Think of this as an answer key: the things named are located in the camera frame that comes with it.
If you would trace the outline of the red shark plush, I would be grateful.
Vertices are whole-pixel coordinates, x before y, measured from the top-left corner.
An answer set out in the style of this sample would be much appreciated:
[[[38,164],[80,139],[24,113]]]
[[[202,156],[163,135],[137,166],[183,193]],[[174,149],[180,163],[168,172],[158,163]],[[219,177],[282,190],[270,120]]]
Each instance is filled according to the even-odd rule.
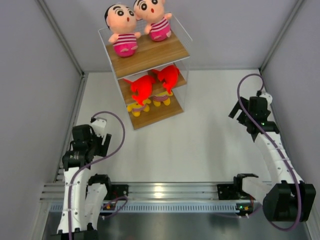
[[[141,106],[145,105],[144,101],[152,94],[153,84],[156,83],[155,78],[148,74],[138,78],[136,81],[129,81],[126,78],[124,81],[130,84],[130,89],[133,93],[137,92],[137,95],[133,94],[131,97]]]
[[[156,78],[162,82],[162,86],[166,91],[171,94],[172,88],[178,83],[180,70],[174,64],[171,64],[162,70],[152,69],[151,71],[156,75]]]

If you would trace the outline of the yellow plush toy striped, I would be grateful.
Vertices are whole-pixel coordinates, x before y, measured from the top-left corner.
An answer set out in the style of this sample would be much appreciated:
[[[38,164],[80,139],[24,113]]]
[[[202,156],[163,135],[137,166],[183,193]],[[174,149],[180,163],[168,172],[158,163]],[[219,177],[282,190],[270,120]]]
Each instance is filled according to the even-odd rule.
[[[169,106],[171,104],[170,96],[171,94],[169,94],[167,91],[154,95],[152,97],[153,105],[155,107],[160,107],[161,104],[164,104],[165,106]]]

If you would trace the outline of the boy plush doll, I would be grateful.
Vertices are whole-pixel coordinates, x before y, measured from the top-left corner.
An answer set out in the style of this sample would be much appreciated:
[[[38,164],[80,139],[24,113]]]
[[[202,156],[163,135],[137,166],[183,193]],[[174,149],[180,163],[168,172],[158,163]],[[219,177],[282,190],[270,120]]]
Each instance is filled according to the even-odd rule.
[[[169,20],[172,14],[165,13],[165,0],[136,0],[133,11],[137,20],[144,20],[144,33],[154,42],[161,42],[172,35]]]
[[[134,11],[121,3],[111,5],[104,14],[105,23],[112,32],[108,42],[122,58],[135,54],[141,33],[135,31],[137,19]]]

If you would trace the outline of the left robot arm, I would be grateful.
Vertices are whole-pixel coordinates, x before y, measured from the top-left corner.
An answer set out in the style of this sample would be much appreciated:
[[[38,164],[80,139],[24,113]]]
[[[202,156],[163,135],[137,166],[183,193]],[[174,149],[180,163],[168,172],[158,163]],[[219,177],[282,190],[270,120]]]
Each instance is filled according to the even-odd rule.
[[[111,135],[107,120],[98,118],[90,124],[74,126],[69,149],[62,157],[64,197],[60,222],[54,240],[97,240],[97,223],[103,200],[113,194],[110,178],[94,174],[94,157],[105,157]]]

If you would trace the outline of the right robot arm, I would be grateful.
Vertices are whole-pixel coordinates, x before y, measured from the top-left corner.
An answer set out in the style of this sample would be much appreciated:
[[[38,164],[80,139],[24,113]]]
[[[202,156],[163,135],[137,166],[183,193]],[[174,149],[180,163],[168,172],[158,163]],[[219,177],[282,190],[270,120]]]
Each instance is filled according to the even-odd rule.
[[[254,173],[239,173],[233,178],[233,192],[240,199],[248,195],[262,205],[269,222],[306,222],[316,197],[313,184],[305,183],[294,169],[281,141],[275,122],[269,121],[271,97],[239,97],[229,114],[246,127],[267,166],[271,184]]]

